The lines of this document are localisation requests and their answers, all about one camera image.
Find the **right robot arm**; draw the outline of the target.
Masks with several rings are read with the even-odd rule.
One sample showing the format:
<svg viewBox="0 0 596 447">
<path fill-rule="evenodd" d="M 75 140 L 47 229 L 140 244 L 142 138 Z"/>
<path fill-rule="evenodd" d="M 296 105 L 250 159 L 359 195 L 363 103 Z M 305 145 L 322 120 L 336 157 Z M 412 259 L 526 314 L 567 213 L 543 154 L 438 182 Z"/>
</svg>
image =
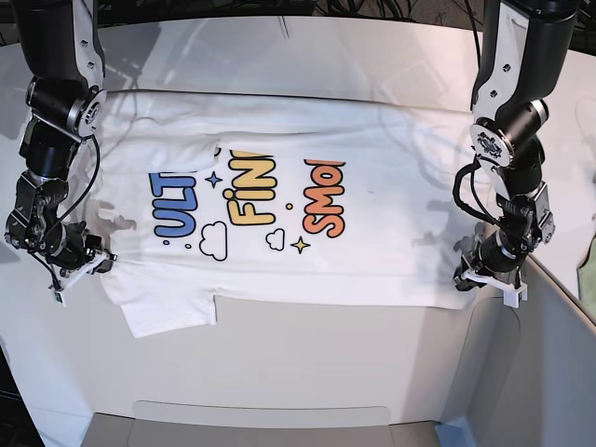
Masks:
<svg viewBox="0 0 596 447">
<path fill-rule="evenodd" d="M 57 302 L 86 274 L 105 273 L 116 257 L 84 221 L 68 223 L 60 204 L 80 147 L 98 149 L 95 132 L 107 93 L 94 1 L 13 1 L 21 49 L 33 78 L 31 118 L 20 143 L 26 164 L 16 185 L 5 239 L 49 272 Z"/>
</svg>

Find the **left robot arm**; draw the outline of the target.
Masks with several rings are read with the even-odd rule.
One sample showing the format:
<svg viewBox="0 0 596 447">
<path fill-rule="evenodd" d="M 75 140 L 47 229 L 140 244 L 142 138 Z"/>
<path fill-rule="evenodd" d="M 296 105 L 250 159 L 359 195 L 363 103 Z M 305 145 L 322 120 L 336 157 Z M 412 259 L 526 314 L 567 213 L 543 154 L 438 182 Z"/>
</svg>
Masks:
<svg viewBox="0 0 596 447">
<path fill-rule="evenodd" d="M 577 1 L 487 1 L 482 26 L 472 29 L 475 155 L 456 173 L 453 198 L 496 229 L 463 251 L 454 284 L 460 291 L 499 289 L 513 308 L 527 298 L 522 265 L 555 231 L 537 132 L 549 119 L 545 99 L 558 82 L 579 9 Z"/>
</svg>

